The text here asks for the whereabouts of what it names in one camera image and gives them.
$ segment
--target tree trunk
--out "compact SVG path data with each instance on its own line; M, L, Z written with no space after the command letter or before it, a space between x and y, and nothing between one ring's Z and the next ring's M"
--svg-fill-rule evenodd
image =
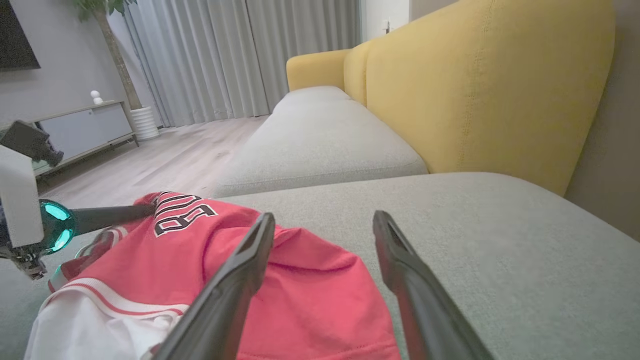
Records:
M93 16L95 16L95 19L98 20L98 24L100 25L100 29L102 30L102 34L104 35L104 39L107 40L107 46L109 46L111 57L113 58L113 62L115 62L116 64L116 68L118 69L118 74L120 75L120 80L122 80L124 91L125 93L127 93L127 99L129 100L129 106L131 107L131 110L142 109L142 104L140 104L138 93L136 92L136 88L133 86L133 82L131 81L131 77L129 76L127 65L124 63L124 59L122 58L122 54L120 53L120 48L118 47L118 43L116 42L116 38L115 36L113 36L111 26L107 21L106 10L94 10Z

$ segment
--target white cabinet door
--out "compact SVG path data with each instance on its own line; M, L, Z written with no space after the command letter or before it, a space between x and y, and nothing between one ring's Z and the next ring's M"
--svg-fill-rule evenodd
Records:
M120 103L93 109L93 117L100 129L103 142L110 142L132 133Z
M51 145L63 151L63 160L67 160L106 142L94 118L93 110L85 110L43 120L40 126L51 136Z

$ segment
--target white planter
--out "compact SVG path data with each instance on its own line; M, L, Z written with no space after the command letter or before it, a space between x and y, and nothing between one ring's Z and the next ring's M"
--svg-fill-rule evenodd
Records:
M160 131L154 121L154 112L151 111L151 106L146 108L131 110L131 118L133 119L133 126L135 127L136 136L138 140L151 140L160 136Z

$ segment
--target small white figurine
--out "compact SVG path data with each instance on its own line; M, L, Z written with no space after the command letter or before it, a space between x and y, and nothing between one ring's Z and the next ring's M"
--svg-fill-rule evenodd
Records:
M96 105L102 104L104 102L100 97L100 93L95 90L91 92L91 97L93 97L93 103Z

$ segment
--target green leaves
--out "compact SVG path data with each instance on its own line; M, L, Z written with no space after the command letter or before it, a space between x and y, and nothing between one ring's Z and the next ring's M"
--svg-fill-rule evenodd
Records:
M74 8L78 9L80 21L89 19L94 11L108 12L111 15L114 11L124 14L126 4L138 4L138 0L70 0Z

